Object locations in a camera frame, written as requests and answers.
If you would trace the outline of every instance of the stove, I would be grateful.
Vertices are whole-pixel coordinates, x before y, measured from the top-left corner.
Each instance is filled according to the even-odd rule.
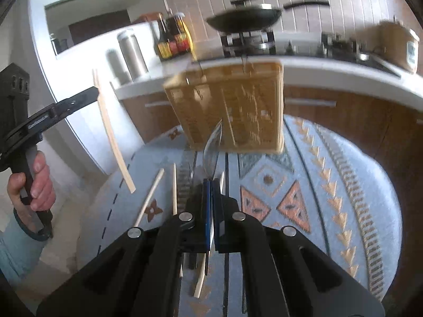
[[[343,40],[339,35],[322,33],[321,42],[275,40],[272,30],[221,35],[222,48],[214,49],[200,60],[242,56],[292,56],[333,59],[377,69],[401,78],[401,75],[385,67],[363,45],[353,40]]]

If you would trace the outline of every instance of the metal bolt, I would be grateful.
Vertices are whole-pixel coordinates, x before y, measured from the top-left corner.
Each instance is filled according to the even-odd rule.
[[[141,229],[139,229],[139,228],[130,228],[128,230],[128,236],[130,238],[138,238],[139,236],[141,236]]]
[[[297,231],[292,226],[287,226],[283,229],[283,233],[289,237],[292,237],[297,234]]]
[[[242,212],[234,212],[232,218],[236,221],[243,221],[245,219],[245,214]]]
[[[182,212],[179,215],[179,219],[182,221],[190,221],[192,219],[192,214],[189,212]]]

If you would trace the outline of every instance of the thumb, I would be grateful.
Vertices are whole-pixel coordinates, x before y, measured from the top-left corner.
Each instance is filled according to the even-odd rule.
[[[24,173],[14,173],[9,177],[9,182],[7,183],[7,194],[9,195],[9,198],[15,208],[22,205],[20,190],[24,187],[25,181],[26,177]]]

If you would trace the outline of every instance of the cooking pot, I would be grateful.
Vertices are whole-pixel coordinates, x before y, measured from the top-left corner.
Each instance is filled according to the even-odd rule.
[[[329,6],[329,1],[325,0],[295,2],[285,4],[282,8],[274,7],[271,4],[245,6],[246,1],[250,0],[231,0],[231,4],[235,8],[207,18],[206,22],[215,30],[227,34],[260,31],[275,24],[283,10],[307,5]]]
[[[381,57],[415,74],[420,41],[418,35],[396,20],[395,16],[393,21],[382,21],[379,27]]]

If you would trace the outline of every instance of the drawer handle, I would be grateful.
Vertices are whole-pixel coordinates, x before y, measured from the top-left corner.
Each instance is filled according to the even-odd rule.
[[[287,97],[285,98],[285,104],[286,105],[300,105],[300,106],[336,107],[336,101],[303,99],[300,97]]]
[[[172,106],[172,105],[169,101],[156,101],[156,102],[146,103],[144,106],[145,107],[156,107],[156,106]]]

